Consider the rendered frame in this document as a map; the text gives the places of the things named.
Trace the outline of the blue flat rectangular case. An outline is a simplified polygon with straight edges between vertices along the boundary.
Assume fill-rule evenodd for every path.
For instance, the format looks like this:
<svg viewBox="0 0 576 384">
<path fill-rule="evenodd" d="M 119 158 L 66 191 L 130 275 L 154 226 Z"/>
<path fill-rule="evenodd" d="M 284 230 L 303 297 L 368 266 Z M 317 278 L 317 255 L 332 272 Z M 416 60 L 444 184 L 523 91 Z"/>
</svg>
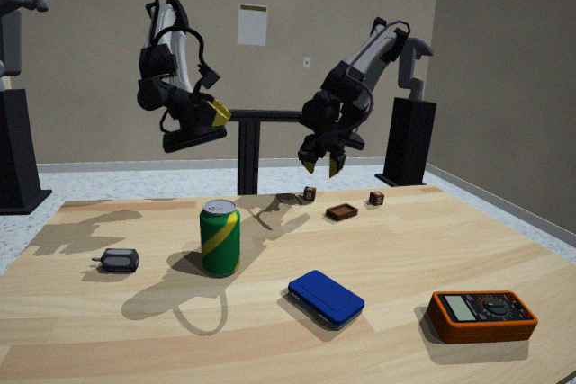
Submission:
<svg viewBox="0 0 576 384">
<path fill-rule="evenodd" d="M 338 331 L 358 317 L 365 301 L 320 271 L 291 281 L 288 295 L 312 315 Z"/>
</svg>

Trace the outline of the brown cube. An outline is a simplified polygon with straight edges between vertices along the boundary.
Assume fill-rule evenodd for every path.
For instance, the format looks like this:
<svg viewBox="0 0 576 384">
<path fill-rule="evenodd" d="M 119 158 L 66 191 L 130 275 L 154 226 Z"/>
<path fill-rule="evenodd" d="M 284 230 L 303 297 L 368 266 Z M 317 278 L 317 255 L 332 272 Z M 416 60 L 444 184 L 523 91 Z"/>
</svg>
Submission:
<svg viewBox="0 0 576 384">
<path fill-rule="evenodd" d="M 384 195 L 381 192 L 370 192 L 369 201 L 373 205 L 383 205 Z"/>
<path fill-rule="evenodd" d="M 303 199 L 306 201 L 314 201 L 316 196 L 316 188 L 306 186 L 304 189 Z"/>
</svg>

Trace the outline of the brown wooden tray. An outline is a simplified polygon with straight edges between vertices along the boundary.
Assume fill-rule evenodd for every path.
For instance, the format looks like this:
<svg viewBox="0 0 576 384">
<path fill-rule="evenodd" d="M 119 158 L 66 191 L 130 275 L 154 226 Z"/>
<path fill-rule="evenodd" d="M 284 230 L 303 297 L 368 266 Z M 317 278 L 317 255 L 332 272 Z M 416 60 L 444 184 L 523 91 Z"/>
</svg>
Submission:
<svg viewBox="0 0 576 384">
<path fill-rule="evenodd" d="M 335 207 L 331 207 L 331 208 L 326 209 L 326 215 L 328 217 L 334 219 L 335 221 L 340 221 L 343 219 L 348 219 L 348 218 L 354 217 L 357 215 L 357 212 L 358 212 L 358 209 L 349 205 L 348 203 L 344 203 L 344 204 L 337 205 Z"/>
</svg>

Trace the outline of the orange digital multimeter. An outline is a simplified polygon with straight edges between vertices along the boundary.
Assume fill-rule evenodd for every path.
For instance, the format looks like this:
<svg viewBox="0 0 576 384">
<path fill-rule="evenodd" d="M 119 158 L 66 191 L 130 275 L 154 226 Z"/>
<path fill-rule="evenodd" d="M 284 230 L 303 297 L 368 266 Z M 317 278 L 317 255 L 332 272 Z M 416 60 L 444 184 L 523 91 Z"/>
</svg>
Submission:
<svg viewBox="0 0 576 384">
<path fill-rule="evenodd" d="M 446 344 L 528 340 L 538 319 L 512 291 L 436 291 L 427 313 Z"/>
</svg>

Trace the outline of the green soda can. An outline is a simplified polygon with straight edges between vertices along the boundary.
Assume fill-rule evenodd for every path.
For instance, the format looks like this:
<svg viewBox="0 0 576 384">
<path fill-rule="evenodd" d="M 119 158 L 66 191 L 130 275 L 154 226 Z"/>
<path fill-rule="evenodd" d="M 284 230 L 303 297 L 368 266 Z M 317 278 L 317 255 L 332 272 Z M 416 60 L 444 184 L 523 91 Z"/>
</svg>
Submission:
<svg viewBox="0 0 576 384">
<path fill-rule="evenodd" d="M 234 273 L 240 265 L 240 214 L 233 201 L 216 199 L 200 213 L 202 267 L 215 276 Z"/>
</svg>

